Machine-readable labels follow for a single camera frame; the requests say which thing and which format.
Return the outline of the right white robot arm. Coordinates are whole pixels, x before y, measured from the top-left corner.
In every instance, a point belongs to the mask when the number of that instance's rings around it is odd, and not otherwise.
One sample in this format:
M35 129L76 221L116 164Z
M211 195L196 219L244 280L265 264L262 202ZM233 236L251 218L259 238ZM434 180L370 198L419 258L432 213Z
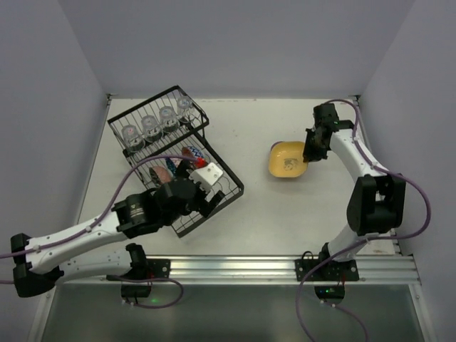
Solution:
M320 261L353 261L369 239L384 237L403 220L405 180L390 175L358 136L358 121L342 120L333 101L313 108L314 124L306 130L304 162L319 162L333 152L354 181L346 225L319 253Z

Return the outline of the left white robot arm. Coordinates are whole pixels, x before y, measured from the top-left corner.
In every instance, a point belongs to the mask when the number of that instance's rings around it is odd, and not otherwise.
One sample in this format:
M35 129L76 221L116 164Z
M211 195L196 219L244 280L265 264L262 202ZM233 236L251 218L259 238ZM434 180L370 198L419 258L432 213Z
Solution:
M76 226L32 238L11 238L13 285L21 298L44 294L74 279L105 275L139 281L155 277L144 249L131 240L171 226L196 212L208 218L224 199L212 183L177 178L161 187L110 203L107 210Z

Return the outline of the pink speckled bowl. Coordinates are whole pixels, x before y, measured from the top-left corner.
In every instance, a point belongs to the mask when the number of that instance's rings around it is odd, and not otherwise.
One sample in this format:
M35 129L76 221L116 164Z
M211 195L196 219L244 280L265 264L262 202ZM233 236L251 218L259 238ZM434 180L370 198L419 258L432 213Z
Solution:
M161 166L152 166L149 168L150 177L152 183L156 186L160 186L164 183L172 181L172 175L168 169Z

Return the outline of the yellow square plate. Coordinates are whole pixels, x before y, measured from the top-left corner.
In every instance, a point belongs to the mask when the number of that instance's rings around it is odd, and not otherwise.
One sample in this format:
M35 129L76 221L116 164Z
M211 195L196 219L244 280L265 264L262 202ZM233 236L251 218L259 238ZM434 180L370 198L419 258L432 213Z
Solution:
M301 141L278 141L271 146L268 170L277 178L297 178L308 169L304 161L305 144Z

